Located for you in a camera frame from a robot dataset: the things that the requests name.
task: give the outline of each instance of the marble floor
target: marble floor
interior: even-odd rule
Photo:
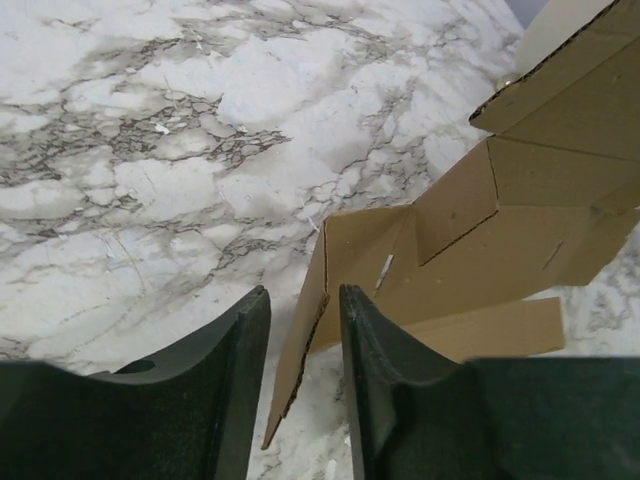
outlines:
[[[414,199],[484,134],[502,0],[0,0],[0,358],[116,369],[255,284],[273,332],[248,478],[351,478],[341,357],[272,447],[274,362],[323,217]],[[640,231],[559,288],[567,352],[640,352]]]

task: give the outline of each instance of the flattened cardboard box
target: flattened cardboard box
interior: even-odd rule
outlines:
[[[640,0],[603,10],[480,107],[481,142],[413,204],[323,224],[283,347],[263,447],[306,355],[340,341],[338,288],[443,355],[525,356],[564,344],[554,285],[586,285],[640,221]]]

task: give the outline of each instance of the small hole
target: small hole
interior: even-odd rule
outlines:
[[[142,373],[142,372],[148,372],[149,370],[151,370],[153,367],[155,367],[156,364],[153,363],[151,360],[137,360],[133,363],[130,363],[129,365],[125,365],[124,367],[122,367],[120,370],[118,370],[116,373],[116,375],[120,375],[123,373]]]

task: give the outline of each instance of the dark green plastic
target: dark green plastic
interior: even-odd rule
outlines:
[[[270,320],[258,287],[113,374],[0,363],[0,479],[245,480]]]
[[[640,359],[457,365],[340,303],[355,480],[640,479]]]

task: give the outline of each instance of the cardboard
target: cardboard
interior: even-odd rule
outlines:
[[[410,205],[322,226],[281,353],[263,447],[306,355],[340,341],[338,288],[455,361],[562,348],[557,299],[640,221],[640,0],[618,0],[472,116],[495,135]]]

